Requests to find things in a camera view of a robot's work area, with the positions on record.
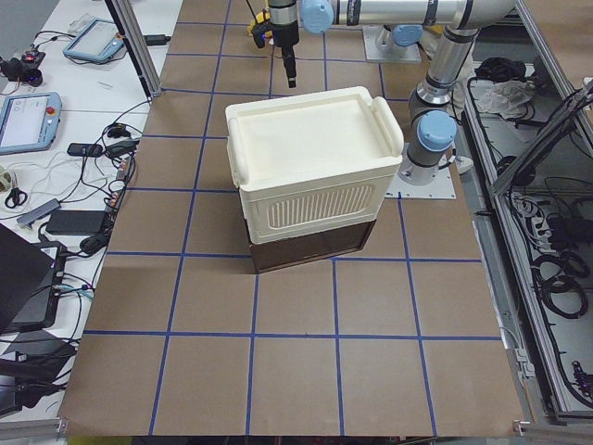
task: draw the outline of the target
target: tiled surface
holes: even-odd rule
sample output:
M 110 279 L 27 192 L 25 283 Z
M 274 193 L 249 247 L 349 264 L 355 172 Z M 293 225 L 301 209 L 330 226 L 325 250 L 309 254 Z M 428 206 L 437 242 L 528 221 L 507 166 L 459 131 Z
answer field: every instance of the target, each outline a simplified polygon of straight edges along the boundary
M 95 435 L 489 436 L 521 417 L 470 215 L 388 199 L 364 250 L 254 275 L 225 108 L 364 85 L 409 140 L 426 65 L 302 33 L 298 87 L 242 0 L 185 0 L 62 414 Z

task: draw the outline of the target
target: gray floor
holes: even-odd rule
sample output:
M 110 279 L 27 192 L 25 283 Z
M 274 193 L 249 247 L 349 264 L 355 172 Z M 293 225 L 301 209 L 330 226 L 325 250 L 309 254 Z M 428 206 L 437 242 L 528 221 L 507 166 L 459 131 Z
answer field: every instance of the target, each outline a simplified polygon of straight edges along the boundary
M 35 34 L 42 30 L 58 0 L 0 0 L 0 57 L 10 60 L 31 45 Z M 7 80 L 0 77 L 0 90 Z

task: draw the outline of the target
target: black connector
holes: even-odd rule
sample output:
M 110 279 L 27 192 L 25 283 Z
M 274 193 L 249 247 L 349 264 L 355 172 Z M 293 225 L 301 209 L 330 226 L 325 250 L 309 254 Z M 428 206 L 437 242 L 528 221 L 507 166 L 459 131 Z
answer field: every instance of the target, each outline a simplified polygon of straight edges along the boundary
M 160 46 L 166 45 L 170 41 L 170 35 L 165 34 L 148 34 L 145 35 L 146 46 Z

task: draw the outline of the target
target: scissors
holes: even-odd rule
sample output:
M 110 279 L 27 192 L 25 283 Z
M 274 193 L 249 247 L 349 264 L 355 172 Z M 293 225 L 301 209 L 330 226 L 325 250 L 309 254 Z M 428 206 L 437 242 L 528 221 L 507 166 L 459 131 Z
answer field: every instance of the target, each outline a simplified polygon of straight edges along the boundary
M 19 189 L 19 184 L 17 183 L 17 175 L 12 175 L 12 188 L 8 192 L 8 196 L 4 200 L 4 205 L 7 206 L 9 209 L 15 209 L 19 206 L 22 206 L 25 202 L 27 202 L 27 195 L 25 192 Z

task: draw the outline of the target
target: plastic bag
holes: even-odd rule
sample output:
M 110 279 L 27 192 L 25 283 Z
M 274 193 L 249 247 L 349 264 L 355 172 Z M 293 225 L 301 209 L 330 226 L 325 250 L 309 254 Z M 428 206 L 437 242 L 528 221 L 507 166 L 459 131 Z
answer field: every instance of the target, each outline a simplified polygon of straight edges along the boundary
M 535 94 L 533 85 L 520 81 L 495 83 L 476 103 L 483 113 L 495 113 L 503 119 L 516 119 L 525 115 L 524 104 Z

